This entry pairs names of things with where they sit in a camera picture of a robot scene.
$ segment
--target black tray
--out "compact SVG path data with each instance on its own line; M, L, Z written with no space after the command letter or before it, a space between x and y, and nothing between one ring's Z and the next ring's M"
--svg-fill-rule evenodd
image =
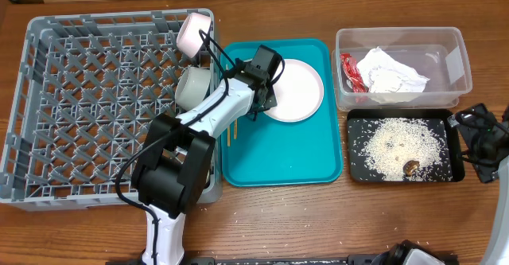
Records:
M462 181L464 179L463 161L459 159L461 154L460 139L458 132L452 128L447 118L453 113L445 109L357 109L348 112L347 123L351 119L385 119L385 118L408 118L408 119L440 119L445 128L445 137L449 149L449 161L451 165L452 182ZM384 181L381 174L375 174L364 165L364 157L359 157L352 152L353 140L359 133L350 133L348 130L348 156L350 158L350 174L352 178L360 182ZM385 181L385 182L402 182L402 181ZM407 181L403 182L428 182L428 181Z

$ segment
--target white cloth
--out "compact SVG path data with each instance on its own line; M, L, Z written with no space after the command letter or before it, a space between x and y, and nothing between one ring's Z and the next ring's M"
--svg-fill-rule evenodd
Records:
M372 49L357 64L370 93L423 92L428 78L392 59L380 47Z

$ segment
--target tray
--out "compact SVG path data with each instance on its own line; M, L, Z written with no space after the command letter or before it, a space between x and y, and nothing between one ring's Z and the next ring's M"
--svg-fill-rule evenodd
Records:
M225 51L232 59L247 60L261 44L317 70L324 83L324 99L314 115L297 123L279 122L265 114L258 115L256 122L238 119L238 137L231 136L231 146L227 147L226 132L221 136L224 177L235 186L335 181L343 169L343 157L327 46L317 39L252 41L231 44Z
M385 118L408 118L408 119L428 119L428 128L435 133L444 132L447 150L444 151L441 158L448 159L450 162L450 170L445 163L445 166L437 166L433 168L433 178L431 181L462 181L465 176L463 161L460 157L460 139L458 132L452 128L447 118L452 116L453 113L445 109L355 109L348 112L347 127L348 127L348 157L350 161L350 174L356 181L384 181L383 175L376 173L374 170L369 170L364 162L365 157L358 155L359 144L366 142L367 138L373 130L369 130L370 134L364 132L361 134L359 123L354 123L357 119L362 119L368 122L370 119L385 119ZM402 182L402 181L384 181L384 182ZM406 178L403 182L427 182L427 181L410 181Z
M190 59L176 37L188 14L159 10L34 18L0 165L0 202L29 211L120 204L119 167L142 147L155 115L177 115L175 88L194 64L218 78L203 48ZM220 147L200 202L220 198ZM130 172L121 184L136 200Z

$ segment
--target wood grain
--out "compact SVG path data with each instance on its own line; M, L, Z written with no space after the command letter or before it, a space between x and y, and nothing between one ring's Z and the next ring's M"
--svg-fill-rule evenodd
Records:
M472 66L473 90L454 111L485 102L500 116L509 91L509 0L179 0L9 6L0 34L0 139L4 139L26 25L51 14L208 7L221 45L316 37L333 49L338 29L456 26ZM342 141L346 113L338 112ZM481 184L470 165L455 184L355 183L345 166L327 185L239 189L187 217L191 255L325 257L380 252L404 239L478 264L488 244L498 182ZM23 212L0 206L0 263L101 264L145 247L144 213L128 206Z

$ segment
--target table top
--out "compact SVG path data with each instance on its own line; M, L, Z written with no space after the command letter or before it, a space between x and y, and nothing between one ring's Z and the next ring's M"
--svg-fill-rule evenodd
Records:
M463 34L473 90L453 111L484 102L500 117L509 92L509 0L168 0L13 5L0 32L0 139L14 95L23 38L41 15L207 7L220 44L315 37L332 51L352 27L456 26ZM346 133L346 113L338 112ZM342 145L347 157L346 146ZM337 257L376 253L405 239L478 264L491 235L498 182L484 185L465 164L459 183L360 184L345 166L332 184L240 189L188 214L184 247L217 259ZM145 213L126 205L24 212L0 205L0 262L103 264L145 248Z

